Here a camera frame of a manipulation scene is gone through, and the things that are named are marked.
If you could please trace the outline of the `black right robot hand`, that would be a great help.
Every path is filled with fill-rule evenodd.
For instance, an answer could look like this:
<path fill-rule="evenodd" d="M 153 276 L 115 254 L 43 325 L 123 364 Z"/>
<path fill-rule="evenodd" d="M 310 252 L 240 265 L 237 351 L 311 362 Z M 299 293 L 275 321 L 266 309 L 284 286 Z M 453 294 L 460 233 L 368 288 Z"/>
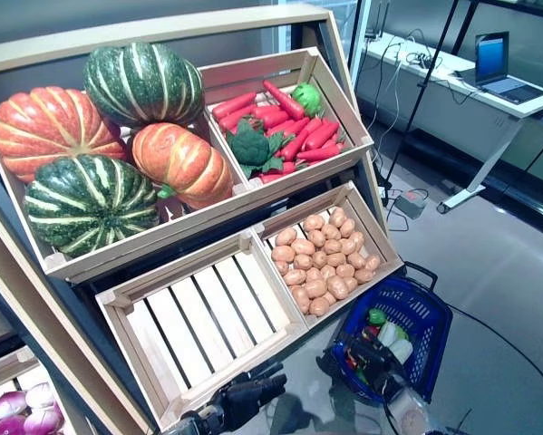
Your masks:
<path fill-rule="evenodd" d="M 350 339 L 344 351 L 356 361 L 359 372 L 354 376 L 370 397 L 388 400 L 408 385 L 402 364 L 377 339 Z"/>

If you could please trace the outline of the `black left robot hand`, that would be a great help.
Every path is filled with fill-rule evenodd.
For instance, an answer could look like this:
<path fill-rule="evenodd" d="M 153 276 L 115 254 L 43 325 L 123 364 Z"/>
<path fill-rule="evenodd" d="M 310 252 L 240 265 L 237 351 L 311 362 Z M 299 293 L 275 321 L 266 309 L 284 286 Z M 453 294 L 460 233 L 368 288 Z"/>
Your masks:
<path fill-rule="evenodd" d="M 259 409 L 286 392 L 287 377 L 272 377 L 231 383 L 217 391 L 208 405 L 215 416 L 208 419 L 208 434 L 234 431 L 255 417 Z"/>

